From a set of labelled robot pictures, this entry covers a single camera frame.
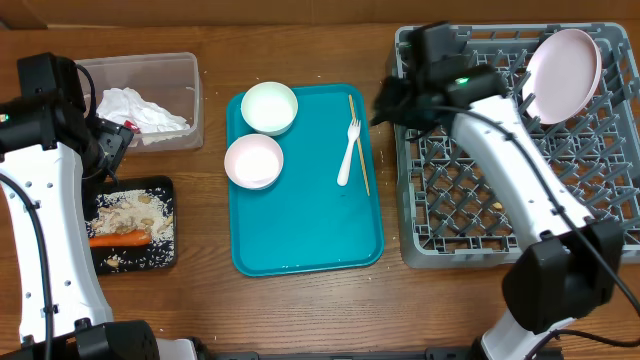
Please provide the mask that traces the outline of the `red snack wrapper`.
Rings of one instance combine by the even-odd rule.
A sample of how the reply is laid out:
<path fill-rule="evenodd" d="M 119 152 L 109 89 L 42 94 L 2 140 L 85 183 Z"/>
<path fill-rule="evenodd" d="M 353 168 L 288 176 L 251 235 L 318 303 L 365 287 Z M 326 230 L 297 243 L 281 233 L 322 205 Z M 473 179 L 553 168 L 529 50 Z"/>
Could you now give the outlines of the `red snack wrapper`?
<path fill-rule="evenodd" d="M 139 134 L 140 129 L 131 121 L 127 120 L 124 122 L 124 126 L 131 130 L 134 134 Z"/>

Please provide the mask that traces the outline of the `wooden chopstick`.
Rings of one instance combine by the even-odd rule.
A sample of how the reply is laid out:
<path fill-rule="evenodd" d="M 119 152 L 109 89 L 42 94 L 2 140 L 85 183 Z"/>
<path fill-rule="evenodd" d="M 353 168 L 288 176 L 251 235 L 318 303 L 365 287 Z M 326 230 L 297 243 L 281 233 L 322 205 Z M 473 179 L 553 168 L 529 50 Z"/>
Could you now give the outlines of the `wooden chopstick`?
<path fill-rule="evenodd" d="M 357 119 L 357 115 L 356 115 L 353 96 L 351 94 L 349 94 L 348 95 L 348 99 L 349 99 L 349 105 L 350 105 L 352 120 L 359 122 L 359 120 Z M 360 163 L 361 163 L 361 170 L 362 170 L 362 174 L 363 174 L 363 180 L 364 180 L 364 184 L 365 184 L 366 193 L 367 193 L 367 196 L 370 196 L 370 187 L 369 187 L 369 181 L 368 181 L 366 162 L 365 162 L 365 159 L 364 159 L 364 153 L 363 153 L 362 143 L 361 143 L 360 137 L 358 137 L 358 139 L 356 140 L 356 144 L 357 144 L 357 149 L 358 149 L 358 153 L 359 153 L 359 158 L 360 158 Z"/>

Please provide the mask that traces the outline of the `white napkin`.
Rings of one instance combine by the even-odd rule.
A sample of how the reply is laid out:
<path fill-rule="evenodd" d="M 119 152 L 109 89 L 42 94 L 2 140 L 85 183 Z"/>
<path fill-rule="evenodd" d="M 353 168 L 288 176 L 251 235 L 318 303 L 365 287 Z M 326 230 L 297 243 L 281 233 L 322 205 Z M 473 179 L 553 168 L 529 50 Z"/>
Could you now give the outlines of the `white napkin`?
<path fill-rule="evenodd" d="M 141 135 L 144 145 L 176 138 L 173 132 L 191 128 L 184 117 L 145 101 L 136 90 L 129 87 L 104 90 L 97 115 L 123 126 L 127 120 L 133 122 L 140 129 L 138 135 Z"/>

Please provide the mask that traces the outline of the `white plastic fork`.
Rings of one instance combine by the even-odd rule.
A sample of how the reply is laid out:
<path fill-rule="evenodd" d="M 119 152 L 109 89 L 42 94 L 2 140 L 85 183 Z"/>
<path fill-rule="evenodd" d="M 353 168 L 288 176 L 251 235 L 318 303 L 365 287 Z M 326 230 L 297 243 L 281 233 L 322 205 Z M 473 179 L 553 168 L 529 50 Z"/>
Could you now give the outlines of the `white plastic fork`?
<path fill-rule="evenodd" d="M 348 183 L 351 161 L 353 157 L 353 149 L 360 135 L 360 127 L 360 121 L 357 119 L 353 119 L 349 125 L 347 131 L 348 143 L 337 177 L 337 184 L 339 186 L 346 186 Z"/>

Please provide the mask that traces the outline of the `large white plate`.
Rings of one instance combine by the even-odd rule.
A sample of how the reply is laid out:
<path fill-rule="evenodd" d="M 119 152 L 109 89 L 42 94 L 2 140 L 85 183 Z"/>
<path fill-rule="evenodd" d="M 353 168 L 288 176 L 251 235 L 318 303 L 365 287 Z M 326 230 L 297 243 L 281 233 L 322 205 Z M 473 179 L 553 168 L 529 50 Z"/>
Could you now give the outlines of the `large white plate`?
<path fill-rule="evenodd" d="M 589 103 L 600 81 L 601 53 L 592 37 L 579 29 L 561 30 L 533 53 L 522 97 L 532 97 L 527 114 L 544 125 L 570 119 Z"/>

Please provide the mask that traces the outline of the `pale green bowl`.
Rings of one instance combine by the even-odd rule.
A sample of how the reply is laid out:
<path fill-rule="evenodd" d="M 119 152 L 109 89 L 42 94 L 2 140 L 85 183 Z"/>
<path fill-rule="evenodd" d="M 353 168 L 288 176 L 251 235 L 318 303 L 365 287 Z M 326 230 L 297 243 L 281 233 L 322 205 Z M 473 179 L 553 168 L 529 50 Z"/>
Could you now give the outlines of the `pale green bowl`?
<path fill-rule="evenodd" d="M 262 82 L 251 87 L 242 97 L 241 114 L 256 132 L 279 136 L 292 126 L 298 113 L 298 100 L 293 90 L 279 82 Z"/>

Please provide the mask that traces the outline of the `pink bowl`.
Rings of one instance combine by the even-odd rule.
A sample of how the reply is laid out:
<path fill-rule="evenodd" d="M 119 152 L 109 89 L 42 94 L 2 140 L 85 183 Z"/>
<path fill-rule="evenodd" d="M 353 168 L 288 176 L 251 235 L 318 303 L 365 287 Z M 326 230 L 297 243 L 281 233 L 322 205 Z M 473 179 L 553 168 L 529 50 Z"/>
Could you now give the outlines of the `pink bowl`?
<path fill-rule="evenodd" d="M 263 190 L 274 184 L 283 166 L 281 147 L 273 138 L 262 134 L 239 137 L 224 157 L 227 177 L 235 185 L 249 190 Z"/>

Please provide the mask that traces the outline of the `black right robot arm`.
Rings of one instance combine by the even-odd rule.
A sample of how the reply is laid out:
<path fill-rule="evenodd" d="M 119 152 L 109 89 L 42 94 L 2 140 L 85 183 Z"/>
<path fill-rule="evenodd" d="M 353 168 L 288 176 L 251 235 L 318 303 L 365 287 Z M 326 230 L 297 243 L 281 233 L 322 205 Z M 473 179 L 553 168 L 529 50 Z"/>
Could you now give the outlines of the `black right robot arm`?
<path fill-rule="evenodd" d="M 624 231 L 598 220 L 562 184 L 526 131 L 504 79 L 471 66 L 450 24 L 408 35 L 408 69 L 390 76 L 374 122 L 409 129 L 443 127 L 482 169 L 503 204 L 522 254 L 505 275 L 506 311 L 468 347 L 430 348 L 429 359 L 558 359 L 552 339 L 624 290 L 618 269 Z"/>

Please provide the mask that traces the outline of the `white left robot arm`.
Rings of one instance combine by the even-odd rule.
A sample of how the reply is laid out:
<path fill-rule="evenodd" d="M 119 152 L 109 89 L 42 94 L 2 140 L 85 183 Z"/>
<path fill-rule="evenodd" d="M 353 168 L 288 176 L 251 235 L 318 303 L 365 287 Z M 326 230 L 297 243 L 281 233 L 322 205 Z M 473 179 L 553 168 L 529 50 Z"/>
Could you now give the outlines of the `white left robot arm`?
<path fill-rule="evenodd" d="M 166 340 L 143 320 L 115 321 L 99 285 L 83 187 L 113 177 L 133 138 L 96 115 L 73 60 L 18 60 L 20 97 L 1 106 L 1 186 L 18 256 L 20 349 L 10 359 L 206 359 L 195 338 Z"/>

